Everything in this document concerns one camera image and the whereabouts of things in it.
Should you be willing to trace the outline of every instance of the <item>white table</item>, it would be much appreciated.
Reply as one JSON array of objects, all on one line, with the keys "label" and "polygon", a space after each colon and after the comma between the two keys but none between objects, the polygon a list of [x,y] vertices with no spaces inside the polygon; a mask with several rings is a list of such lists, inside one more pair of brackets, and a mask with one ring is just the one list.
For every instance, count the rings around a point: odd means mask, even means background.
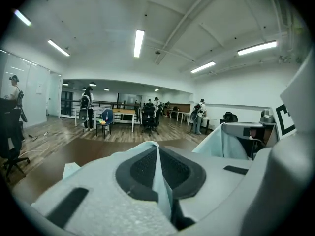
[{"label": "white table", "polygon": [[[93,108],[93,114],[94,114],[94,129],[96,129],[96,116],[95,113],[96,111],[100,111],[102,110],[102,112],[107,109],[107,108]],[[75,126],[77,126],[77,109],[74,109],[74,122],[75,122]]]},{"label": "white table", "polygon": [[178,121],[178,115],[182,114],[182,121],[181,122],[183,122],[183,116],[184,115],[189,115],[189,113],[187,113],[187,112],[179,112],[179,111],[170,110],[170,114],[169,114],[170,118],[172,118],[172,112],[177,113],[176,121]]}]

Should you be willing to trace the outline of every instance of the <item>paper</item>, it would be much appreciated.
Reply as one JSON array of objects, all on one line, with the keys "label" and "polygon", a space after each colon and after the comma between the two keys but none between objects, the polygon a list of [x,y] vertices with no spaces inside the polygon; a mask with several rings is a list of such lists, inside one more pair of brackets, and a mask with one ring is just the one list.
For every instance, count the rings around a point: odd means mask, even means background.
[{"label": "paper", "polygon": [[42,94],[43,83],[37,83],[36,94]]},{"label": "paper", "polygon": [[76,163],[66,163],[63,170],[63,180],[80,169]]}]

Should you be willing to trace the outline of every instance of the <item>bag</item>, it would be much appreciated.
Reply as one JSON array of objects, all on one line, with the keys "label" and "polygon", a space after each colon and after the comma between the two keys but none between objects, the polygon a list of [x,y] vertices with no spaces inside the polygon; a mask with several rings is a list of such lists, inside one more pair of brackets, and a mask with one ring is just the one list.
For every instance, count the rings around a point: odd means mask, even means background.
[{"label": "bag", "polygon": [[83,95],[80,100],[80,108],[89,109],[91,106],[90,98],[88,95]]}]

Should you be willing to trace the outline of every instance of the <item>wooden table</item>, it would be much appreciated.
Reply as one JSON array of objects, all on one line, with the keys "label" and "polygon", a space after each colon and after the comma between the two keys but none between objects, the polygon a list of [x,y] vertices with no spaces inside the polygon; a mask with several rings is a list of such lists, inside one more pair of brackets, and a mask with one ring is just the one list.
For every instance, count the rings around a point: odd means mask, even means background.
[{"label": "wooden table", "polygon": [[131,132],[133,133],[134,117],[135,117],[136,111],[135,111],[134,109],[119,109],[119,108],[114,108],[114,109],[113,109],[113,113],[114,113],[114,124],[115,124],[115,114],[116,114],[116,115],[128,115],[128,116],[132,116]]},{"label": "wooden table", "polygon": [[[158,142],[162,146],[172,146],[192,151],[197,144],[186,139]],[[48,188],[63,178],[64,165],[75,162],[80,167],[99,158],[126,151],[140,143],[101,142],[76,138],[52,153],[43,163],[27,174],[12,189],[17,198],[32,204]]]}]

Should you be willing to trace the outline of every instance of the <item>office chair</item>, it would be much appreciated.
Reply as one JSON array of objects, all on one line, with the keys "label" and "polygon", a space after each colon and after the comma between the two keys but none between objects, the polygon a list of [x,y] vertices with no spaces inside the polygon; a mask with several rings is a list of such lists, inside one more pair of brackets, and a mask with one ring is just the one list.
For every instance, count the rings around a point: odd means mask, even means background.
[{"label": "office chair", "polygon": [[231,112],[225,112],[223,119],[220,119],[220,124],[224,122],[237,122],[237,116],[232,114]]},{"label": "office chair", "polygon": [[142,125],[144,129],[141,131],[141,133],[148,131],[149,136],[151,136],[152,131],[155,131],[159,134],[159,132],[155,128],[158,124],[157,124],[157,120],[154,117],[154,111],[155,111],[155,107],[151,105],[148,106],[148,104],[146,104],[146,106],[143,108]]},{"label": "office chair", "polygon": [[[7,159],[4,162],[3,167],[7,170],[5,178],[10,183],[9,173],[12,167],[15,166],[23,176],[26,176],[17,163],[27,161],[30,163],[28,157],[19,158],[20,150],[22,147],[21,137],[19,133],[19,115],[15,111],[19,111],[15,108],[16,104],[11,100],[0,99],[0,156]],[[14,148],[9,149],[8,138],[11,138]]]}]

